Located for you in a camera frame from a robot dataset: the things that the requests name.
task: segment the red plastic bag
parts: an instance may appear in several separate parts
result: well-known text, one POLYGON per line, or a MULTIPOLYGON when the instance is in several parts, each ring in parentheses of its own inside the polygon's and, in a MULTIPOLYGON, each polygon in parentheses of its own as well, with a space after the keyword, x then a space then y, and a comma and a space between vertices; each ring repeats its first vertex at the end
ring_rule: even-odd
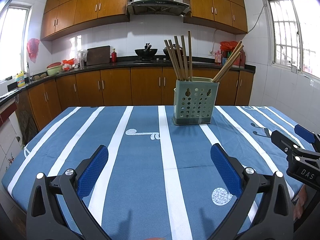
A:
POLYGON ((69 59, 69 60, 64 59, 64 60, 62 60, 62 63, 63 64, 70 64, 72 66, 75 63, 75 59, 74 58, 69 59))
POLYGON ((36 58, 39 52, 39 42, 40 40, 32 38, 27 43, 27 52, 29 54, 29 58, 33 63, 36 63, 36 58))
POLYGON ((238 45, 238 42, 236 41, 222 41, 220 42, 220 49, 234 50, 237 45, 238 45))

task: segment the blue gripper pad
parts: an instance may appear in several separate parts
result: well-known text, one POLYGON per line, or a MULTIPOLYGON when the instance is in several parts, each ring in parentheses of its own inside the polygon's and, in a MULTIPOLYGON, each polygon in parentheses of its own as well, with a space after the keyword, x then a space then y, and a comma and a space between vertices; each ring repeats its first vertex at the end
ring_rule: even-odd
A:
POLYGON ((211 160, 216 166, 229 192, 239 198, 242 194, 241 178, 218 146, 211 147, 211 160))
POLYGON ((294 132, 299 135, 301 138, 306 140, 308 143, 315 143, 315 136, 313 133, 308 131, 306 128, 302 127, 301 125, 297 124, 294 127, 294 132))
POLYGON ((77 194, 80 199, 90 194, 108 161, 108 156, 108 148, 103 146, 78 179, 77 194))

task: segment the white circle print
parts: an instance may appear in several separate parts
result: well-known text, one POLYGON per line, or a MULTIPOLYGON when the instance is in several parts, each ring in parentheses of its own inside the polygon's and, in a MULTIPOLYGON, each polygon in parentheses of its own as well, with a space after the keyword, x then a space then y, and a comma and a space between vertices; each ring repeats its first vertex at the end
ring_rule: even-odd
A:
POLYGON ((233 195, 228 193, 223 187, 217 187, 212 192, 211 198, 217 206, 223 206, 231 200, 232 196, 233 195))

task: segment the red bottle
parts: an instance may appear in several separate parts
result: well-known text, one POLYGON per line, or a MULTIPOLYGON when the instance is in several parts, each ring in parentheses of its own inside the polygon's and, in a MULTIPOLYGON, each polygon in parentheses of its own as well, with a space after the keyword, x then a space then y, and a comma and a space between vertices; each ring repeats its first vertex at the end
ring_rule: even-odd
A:
POLYGON ((117 53, 116 53, 116 49, 113 49, 113 52, 111 53, 111 62, 112 62, 112 63, 117 62, 117 53))

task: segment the black countertop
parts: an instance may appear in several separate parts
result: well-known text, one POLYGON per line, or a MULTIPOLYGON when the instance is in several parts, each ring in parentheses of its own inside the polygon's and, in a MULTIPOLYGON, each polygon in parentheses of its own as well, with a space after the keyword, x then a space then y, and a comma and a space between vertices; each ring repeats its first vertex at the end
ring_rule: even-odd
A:
MULTIPOLYGON (((147 61, 135 60, 136 59, 135 56, 121 57, 121 58, 118 58, 118 62, 116 62, 116 63, 106 63, 106 64, 99 64, 99 65, 85 66, 82 68, 76 68, 76 69, 73 69, 70 71, 61 72, 61 73, 58 73, 53 76, 47 76, 45 78, 41 78, 40 80, 31 82, 31 83, 27 83, 25 86, 23 86, 21 88, 16 88, 16 91, 14 93, 12 93, 11 95, 8 95, 5 98, 0 99, 0 106, 2 106, 4 103, 9 101, 11 98, 15 97, 21 91, 29 89, 34 86, 37 86, 43 82, 46 82, 46 81, 53 79, 53 78, 56 78, 56 77, 62 77, 62 76, 67 76, 67 75, 71 75, 71 74, 76 74, 76 73, 84 73, 84 72, 94 71, 94 70, 113 69, 113 68, 165 67, 165 66, 172 67, 172 64, 170 61, 168 61, 168 60, 164 61, 162 58, 159 61, 147 62, 147 61)), ((192 59, 193 59, 192 67, 205 67, 205 68, 221 69, 221 65, 215 64, 214 59, 200 58, 200 57, 192 57, 192 59)), ((230 70, 246 71, 246 72, 255 73, 256 67, 246 64, 244 69, 232 67, 230 70)))

